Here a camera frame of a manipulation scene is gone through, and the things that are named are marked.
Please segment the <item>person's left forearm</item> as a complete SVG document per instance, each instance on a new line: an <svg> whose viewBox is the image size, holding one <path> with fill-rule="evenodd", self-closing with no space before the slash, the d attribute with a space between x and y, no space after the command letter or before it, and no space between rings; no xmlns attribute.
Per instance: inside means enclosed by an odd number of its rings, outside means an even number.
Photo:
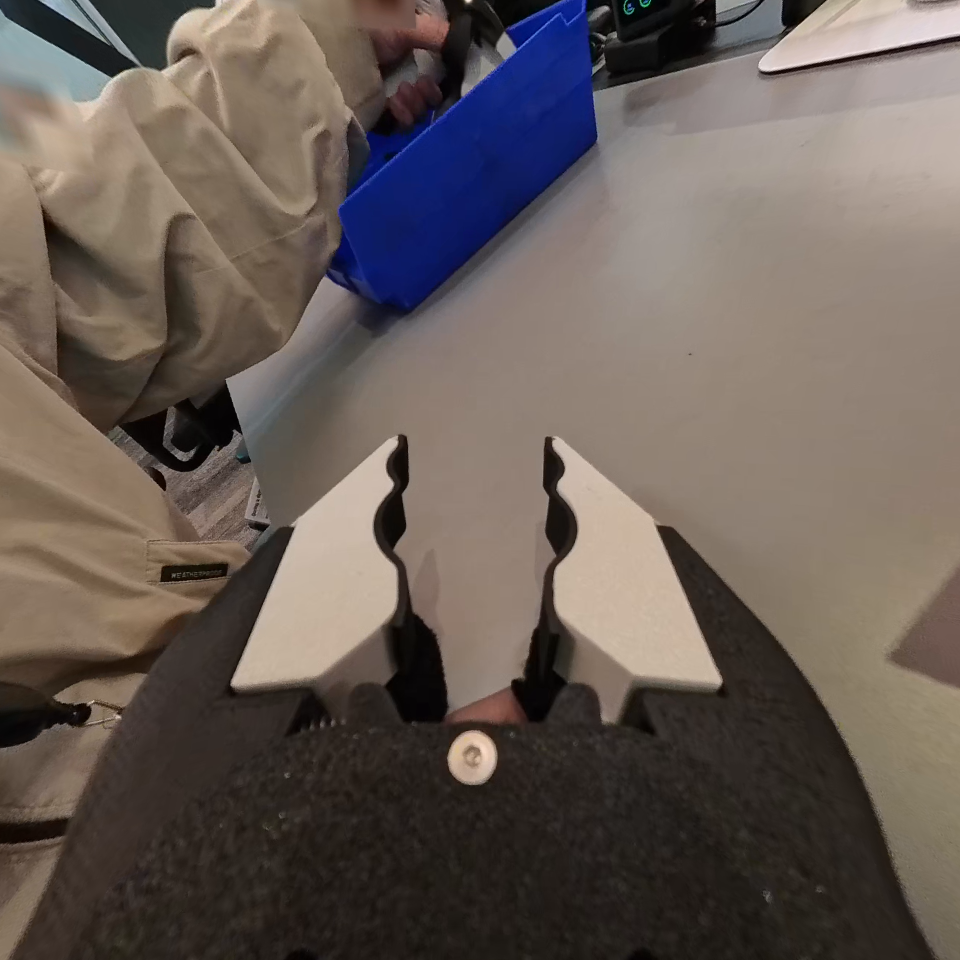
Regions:
<svg viewBox="0 0 960 960"><path fill-rule="evenodd" d="M287 344L385 104L353 2L193 9L167 58L80 106L72 170L25 171L46 253L28 260L40 299L11 320L104 432Z"/></svg>

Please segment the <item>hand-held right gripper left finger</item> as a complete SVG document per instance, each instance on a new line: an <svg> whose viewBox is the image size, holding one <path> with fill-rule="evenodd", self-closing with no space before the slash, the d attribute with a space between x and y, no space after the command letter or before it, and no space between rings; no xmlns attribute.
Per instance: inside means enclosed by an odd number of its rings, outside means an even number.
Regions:
<svg viewBox="0 0 960 960"><path fill-rule="evenodd" d="M408 484L408 440L396 435L294 522L233 694L305 691L327 718L344 722L354 690L372 684L406 722L445 718L439 642L414 610L397 552Z"/></svg>

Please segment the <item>wooden book stand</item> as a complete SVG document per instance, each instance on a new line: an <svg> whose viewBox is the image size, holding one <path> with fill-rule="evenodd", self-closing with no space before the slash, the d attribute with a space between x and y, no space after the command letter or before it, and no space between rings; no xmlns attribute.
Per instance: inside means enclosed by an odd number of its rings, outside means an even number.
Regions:
<svg viewBox="0 0 960 960"><path fill-rule="evenodd" d="M957 1L827 1L758 63L764 76L959 39Z"/></svg>

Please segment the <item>blue plastic bin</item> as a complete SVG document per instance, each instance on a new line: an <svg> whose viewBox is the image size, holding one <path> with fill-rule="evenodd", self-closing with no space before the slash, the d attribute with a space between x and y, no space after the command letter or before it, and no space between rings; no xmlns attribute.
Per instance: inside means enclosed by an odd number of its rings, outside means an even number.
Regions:
<svg viewBox="0 0 960 960"><path fill-rule="evenodd" d="M423 302L597 140L586 2L507 29L514 51L442 114L368 135L327 276L378 305Z"/></svg>

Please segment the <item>black device green lights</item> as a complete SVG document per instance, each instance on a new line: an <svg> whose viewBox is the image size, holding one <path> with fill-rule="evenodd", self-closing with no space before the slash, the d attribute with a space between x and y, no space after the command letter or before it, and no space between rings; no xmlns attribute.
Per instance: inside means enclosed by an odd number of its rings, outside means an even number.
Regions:
<svg viewBox="0 0 960 960"><path fill-rule="evenodd" d="M614 33L604 60L613 77L655 73L704 52L714 39L714 1L616 1L610 7Z"/></svg>

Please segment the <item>black office chair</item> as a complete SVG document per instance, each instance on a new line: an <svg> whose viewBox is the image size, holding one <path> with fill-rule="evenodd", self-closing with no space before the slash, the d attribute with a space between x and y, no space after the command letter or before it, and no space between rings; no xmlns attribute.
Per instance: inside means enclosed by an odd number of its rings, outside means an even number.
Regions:
<svg viewBox="0 0 960 960"><path fill-rule="evenodd" d="M180 474L197 470L214 451L228 447L242 432L226 384L203 402L187 398L119 428L154 461Z"/></svg>

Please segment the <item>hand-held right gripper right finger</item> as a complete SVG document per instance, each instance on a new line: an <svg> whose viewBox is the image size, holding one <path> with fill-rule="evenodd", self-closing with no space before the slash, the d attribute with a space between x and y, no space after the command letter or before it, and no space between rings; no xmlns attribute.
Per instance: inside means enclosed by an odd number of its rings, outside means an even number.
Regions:
<svg viewBox="0 0 960 960"><path fill-rule="evenodd" d="M513 694L542 722L565 687L593 691L606 724L643 691L714 696L723 679L658 524L565 440L543 445L553 551Z"/></svg>

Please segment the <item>grey desk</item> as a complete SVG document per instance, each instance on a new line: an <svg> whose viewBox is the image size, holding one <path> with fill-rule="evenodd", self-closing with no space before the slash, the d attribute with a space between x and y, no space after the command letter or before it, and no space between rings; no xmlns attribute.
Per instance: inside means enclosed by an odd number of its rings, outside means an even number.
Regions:
<svg viewBox="0 0 960 960"><path fill-rule="evenodd" d="M958 958L958 49L598 92L597 145L401 316L324 280L230 383L288 523L404 434L401 556L450 706L519 675L547 435L678 531L846 739Z"/></svg>

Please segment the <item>person's left hand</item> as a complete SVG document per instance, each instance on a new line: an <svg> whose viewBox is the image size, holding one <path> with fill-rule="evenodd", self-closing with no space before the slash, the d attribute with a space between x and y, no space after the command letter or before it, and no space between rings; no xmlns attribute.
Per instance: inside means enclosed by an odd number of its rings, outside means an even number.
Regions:
<svg viewBox="0 0 960 960"><path fill-rule="evenodd" d="M437 109L444 100L441 85L433 73L418 73L414 80L391 80L389 77L417 51L431 55L440 54L448 36L447 20L430 13L417 12L411 27L369 27L377 65L385 87L391 90L386 96L385 113L395 126L402 130L413 128L426 114Z"/></svg>

